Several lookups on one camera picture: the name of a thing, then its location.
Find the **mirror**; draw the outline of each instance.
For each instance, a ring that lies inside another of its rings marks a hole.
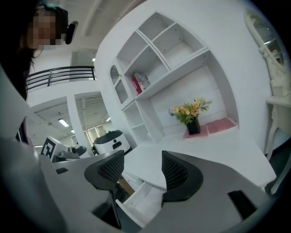
[[[246,26],[266,59],[274,96],[287,96],[291,92],[291,73],[288,54],[271,23],[255,12],[245,11]]]
[[[251,21],[253,23],[254,28],[260,35],[261,39],[264,42],[264,45],[268,47],[274,58],[280,64],[284,64],[282,49],[279,45],[277,38],[275,37],[275,33],[273,32],[273,28],[269,23],[265,20],[259,18],[256,15],[250,15]]]

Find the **pink mat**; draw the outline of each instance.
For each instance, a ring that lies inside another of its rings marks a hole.
[[[226,129],[230,129],[236,126],[230,119],[223,118],[221,120],[217,120],[214,122],[210,122],[206,124],[208,127],[208,131],[210,134],[217,133]]]
[[[208,129],[207,125],[200,126],[200,133],[189,135],[188,130],[186,130],[185,134],[183,135],[183,138],[195,138],[195,137],[207,137],[208,136]]]
[[[200,126],[200,133],[189,135],[186,130],[183,138],[196,138],[196,137],[207,137],[209,134],[217,133],[235,127],[236,125],[228,118],[223,118],[214,122],[207,123],[206,125]]]

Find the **yellow flower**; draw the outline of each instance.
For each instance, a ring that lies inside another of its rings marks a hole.
[[[204,103],[206,99],[204,97],[198,98],[198,103]]]
[[[195,109],[199,108],[199,104],[197,102],[194,102],[193,103],[193,108],[195,108]]]
[[[178,114],[179,113],[179,107],[174,107],[174,110],[172,111],[174,114]]]
[[[194,116],[196,116],[198,113],[199,113],[198,110],[195,109],[195,108],[193,108],[193,109],[191,110],[191,114],[194,115]]]
[[[181,107],[181,108],[180,108],[180,111],[181,111],[183,114],[185,114],[185,108],[184,108],[184,107]]]

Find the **open drawer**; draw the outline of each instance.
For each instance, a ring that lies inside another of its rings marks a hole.
[[[143,182],[124,203],[119,200],[116,200],[116,203],[132,221],[144,228],[161,210],[165,192],[165,189]]]

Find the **red book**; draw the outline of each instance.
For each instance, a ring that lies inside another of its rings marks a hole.
[[[137,94],[141,94],[142,93],[142,89],[140,88],[140,85],[138,84],[138,81],[136,79],[136,77],[133,75],[132,76],[132,83],[133,83],[133,86],[135,87],[136,91],[137,91]]]

